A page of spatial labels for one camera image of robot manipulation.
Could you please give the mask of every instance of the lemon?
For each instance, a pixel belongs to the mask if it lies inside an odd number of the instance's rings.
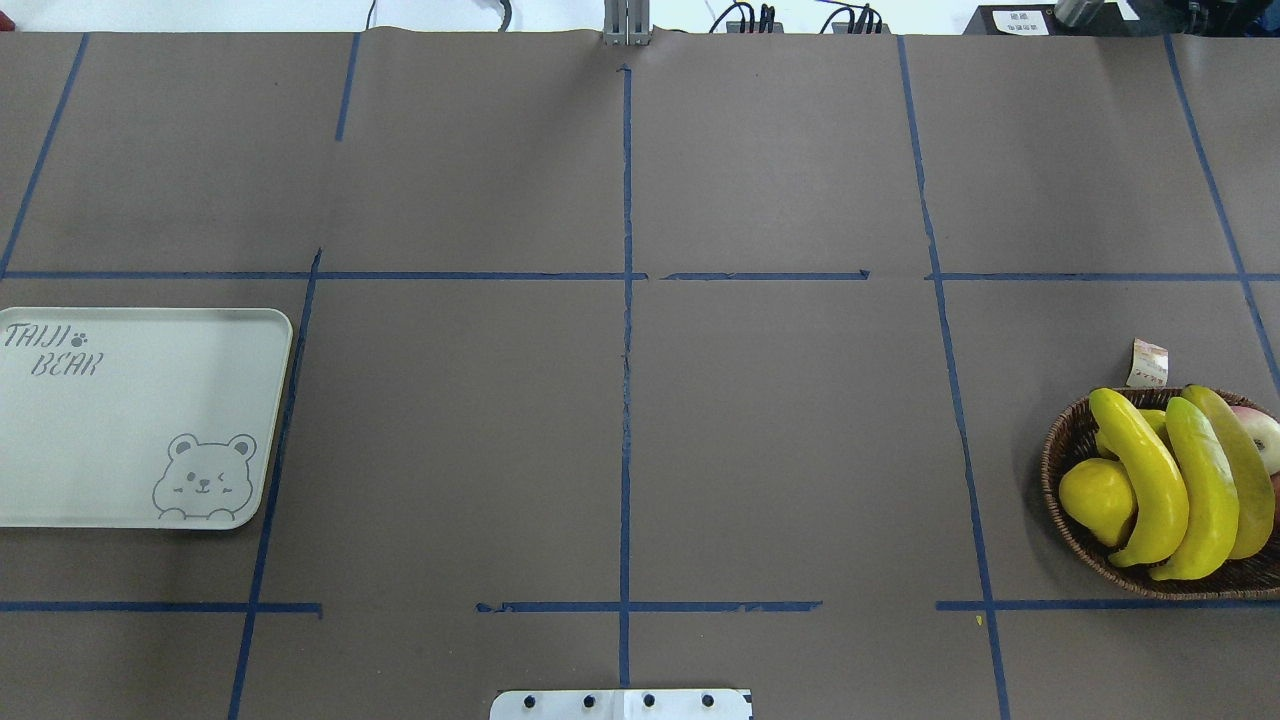
[[[1120,462],[1101,457],[1084,460],[1062,475],[1057,496],[1062,510],[1102,544],[1120,547],[1129,539],[1138,498]]]

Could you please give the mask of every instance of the label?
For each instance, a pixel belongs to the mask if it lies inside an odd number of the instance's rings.
[[[1128,387],[1165,387],[1169,384],[1169,351],[1144,340],[1133,338],[1133,365]]]
[[[1048,23],[1039,10],[992,10],[996,29],[1007,35],[1048,35]]]
[[[29,374],[36,377],[96,375],[106,355],[92,352],[88,336],[76,331],[74,325],[64,323],[12,323],[0,332],[0,348],[23,350],[31,355],[33,360],[27,360]]]

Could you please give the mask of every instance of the white tray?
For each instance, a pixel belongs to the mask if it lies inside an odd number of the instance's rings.
[[[0,525],[243,525],[292,338],[269,309],[0,311]]]

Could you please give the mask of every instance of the blue tape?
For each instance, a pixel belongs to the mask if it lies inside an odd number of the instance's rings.
[[[1234,273],[938,273],[943,282],[1236,282]]]
[[[648,279],[644,273],[631,274]],[[320,273],[323,281],[626,281],[627,273],[484,273],[484,272],[394,272],[335,270]]]
[[[63,111],[67,101],[72,96],[72,87],[76,85],[76,76],[79,74],[81,61],[84,60],[84,50],[88,47],[88,33],[81,35],[79,47],[76,50],[76,59],[72,60],[72,69],[67,73],[67,82],[63,85],[63,95],[58,99],[58,108],[49,120],[49,131],[45,132],[45,142],[40,146],[40,155],[36,156],[36,167],[31,170],[27,181],[27,191],[22,193],[22,202],[18,205],[18,214],[13,219],[13,229],[9,232],[9,243],[5,245],[4,255],[0,255],[0,281],[9,270],[9,260],[13,259],[13,250],[18,246],[18,236],[22,234],[22,223],[27,219],[27,210],[31,208],[31,199],[36,195],[36,184],[40,183],[40,173],[45,169],[45,160],[49,158],[49,149],[54,145],[54,136],[58,135],[58,126],[63,122]]]
[[[476,612],[617,612],[620,602],[503,602],[498,607],[476,603]]]
[[[298,323],[298,340],[293,350],[293,363],[289,368],[289,387],[284,398],[284,413],[280,419],[280,436],[275,442],[275,464],[271,468],[271,489],[266,497],[266,514],[262,518],[262,534],[257,542],[257,561],[253,565],[253,582],[250,585],[248,612],[244,614],[244,632],[241,635],[239,660],[236,662],[236,679],[232,683],[232,702],[227,712],[228,720],[239,716],[241,696],[244,692],[244,675],[248,671],[248,655],[253,644],[253,626],[257,621],[259,598],[262,596],[262,575],[266,571],[266,551],[271,542],[271,525],[275,520],[275,507],[280,497],[280,477],[284,474],[284,451],[288,447],[289,428],[293,425],[293,407],[298,398],[298,380],[302,375],[302,356],[307,348],[307,331],[311,328],[311,306],[316,293],[316,274],[320,270],[320,258],[324,250],[317,250],[311,260],[311,277],[307,281],[307,295],[302,302],[302,320]]]
[[[822,601],[733,601],[733,602],[644,602],[630,601],[628,612],[812,612],[822,607]],[[494,607],[492,605],[477,603],[476,612],[561,612],[561,614],[590,614],[590,612],[618,612],[622,610],[621,602],[503,602]]]
[[[1275,351],[1271,348],[1271,338],[1262,324],[1262,315],[1258,313],[1258,304],[1253,299],[1253,288],[1244,272],[1244,259],[1240,258],[1240,249],[1235,242],[1235,233],[1231,223],[1226,218],[1226,208],[1222,206],[1222,196],[1217,191],[1217,181],[1213,179],[1213,170],[1208,165],[1208,156],[1204,154],[1204,143],[1201,142],[1199,128],[1196,127],[1196,115],[1192,114],[1192,105],[1187,100],[1187,88],[1183,86],[1183,73],[1178,69],[1178,55],[1174,53],[1174,38],[1165,36],[1165,55],[1169,59],[1169,70],[1174,76],[1174,88],[1178,91],[1178,102],[1183,106],[1183,115],[1187,118],[1187,129],[1192,133],[1192,143],[1196,146],[1196,156],[1199,159],[1201,170],[1204,173],[1204,182],[1208,184],[1208,195],[1213,200],[1213,210],[1217,213],[1217,222],[1222,225],[1222,234],[1226,237],[1226,247],[1231,252],[1231,261],[1235,264],[1235,273],[1240,281],[1240,290],[1244,292],[1244,302],[1249,306],[1253,316],[1253,329],[1258,333],[1258,342],[1262,343],[1262,355],[1271,372],[1271,383],[1280,393],[1280,366],[1276,365]]]
[[[259,612],[324,616],[319,602],[273,602],[259,605]],[[18,600],[0,601],[0,612],[248,612],[247,602],[140,602],[93,600]]]
[[[333,133],[335,142],[342,142],[347,132],[347,106],[351,105],[351,86],[356,81],[356,58],[360,56],[360,33],[351,33],[351,54],[347,55],[347,82],[342,86],[342,106],[338,109],[338,129]]]
[[[305,281],[307,273],[175,272],[175,270],[15,270],[23,281]]]
[[[942,329],[942,348],[947,359],[947,379],[951,384],[951,407],[955,414],[956,430],[960,433],[960,447],[964,450],[964,479],[969,489],[969,521],[973,527],[973,543],[978,556],[978,578],[982,584],[982,600],[987,615],[987,642],[991,646],[991,664],[995,673],[996,698],[1000,702],[1001,720],[1009,720],[1009,691],[1005,687],[1005,661],[1000,650],[1000,630],[996,625],[996,609],[992,605],[991,571],[987,568],[987,542],[982,533],[982,515],[978,507],[978,488],[973,478],[973,457],[969,452],[969,432],[965,428],[964,402],[960,397],[960,378],[956,373],[955,348],[951,345],[951,325],[947,320],[947,300],[942,283],[942,263],[938,259],[938,243],[933,232],[933,219],[929,217],[929,204],[924,188],[924,158],[920,152],[920,131],[915,119],[915,100],[911,95],[911,72],[906,58],[906,42],[897,37],[897,58],[902,70],[902,95],[906,99],[906,120],[911,131],[911,155],[915,158],[915,182],[920,193],[920,215],[924,219],[924,232],[929,238],[929,264],[933,270],[933,293],[938,304],[938,323]]]
[[[870,270],[856,273],[673,273],[664,281],[865,281]]]
[[[940,612],[982,611],[988,603],[975,600],[942,600],[934,603]],[[1001,611],[1041,610],[1275,610],[1280,600],[997,600],[991,603]]]
[[[14,270],[12,279],[27,281],[306,281],[311,273],[253,270]],[[626,273],[490,273],[453,270],[334,270],[316,273],[320,281],[520,281],[577,282],[625,281]],[[632,279],[649,279],[631,273]]]
[[[631,224],[631,68],[622,65],[622,227],[625,302],[622,331],[622,488],[618,532],[618,687],[631,687],[631,283],[634,241]]]

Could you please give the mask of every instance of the metal plate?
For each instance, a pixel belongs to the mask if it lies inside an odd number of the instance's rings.
[[[751,720],[751,692],[509,691],[493,701],[489,720]]]

